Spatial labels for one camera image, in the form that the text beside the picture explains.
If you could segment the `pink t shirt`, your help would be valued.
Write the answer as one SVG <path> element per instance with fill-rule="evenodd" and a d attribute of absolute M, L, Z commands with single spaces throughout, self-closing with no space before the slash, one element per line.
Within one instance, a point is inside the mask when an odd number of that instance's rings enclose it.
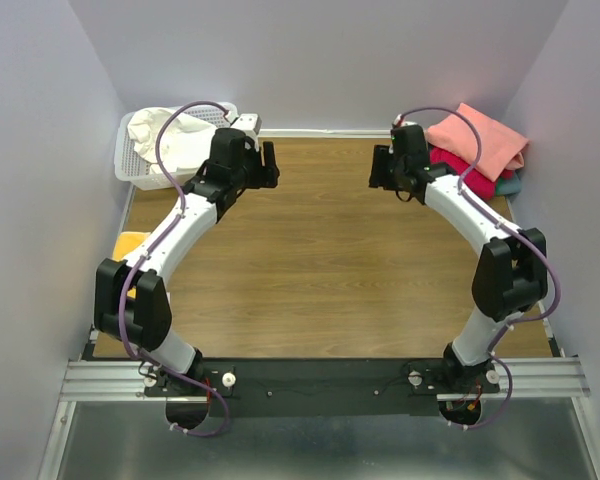
<path fill-rule="evenodd" d="M 503 171 L 524 167 L 523 152 L 529 140 L 508 126 L 492 119 L 471 106 L 461 103 L 456 112 L 468 120 L 480 137 L 481 155 L 475 167 L 491 181 Z M 449 114 L 426 130 L 426 139 L 435 147 L 446 150 L 467 164 L 475 161 L 477 140 L 473 130 L 459 117 Z"/>

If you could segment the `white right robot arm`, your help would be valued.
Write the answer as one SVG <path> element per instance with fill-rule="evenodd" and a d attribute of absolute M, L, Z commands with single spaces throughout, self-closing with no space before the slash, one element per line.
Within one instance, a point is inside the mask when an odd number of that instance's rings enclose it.
<path fill-rule="evenodd" d="M 433 164 L 421 126 L 391 131 L 388 145 L 374 148 L 369 185 L 416 199 L 447 220 L 478 257 L 471 285 L 473 311 L 462 332 L 445 348 L 440 379 L 460 392 L 491 362 L 507 330 L 548 293 L 546 239 L 497 214 L 447 164 Z"/>

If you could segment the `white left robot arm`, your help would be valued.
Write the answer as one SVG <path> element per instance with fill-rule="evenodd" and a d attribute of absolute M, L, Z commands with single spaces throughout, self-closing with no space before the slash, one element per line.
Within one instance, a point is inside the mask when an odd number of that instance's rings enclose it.
<path fill-rule="evenodd" d="M 172 326 L 168 282 L 242 193 L 273 189 L 279 176 L 272 142 L 257 143 L 234 128 L 218 129 L 208 159 L 182 186 L 181 198 L 159 226 L 122 260 L 105 259 L 96 270 L 95 328 L 120 340 L 130 357 L 161 365 L 168 384 L 181 395 L 200 387 L 203 355 Z"/>

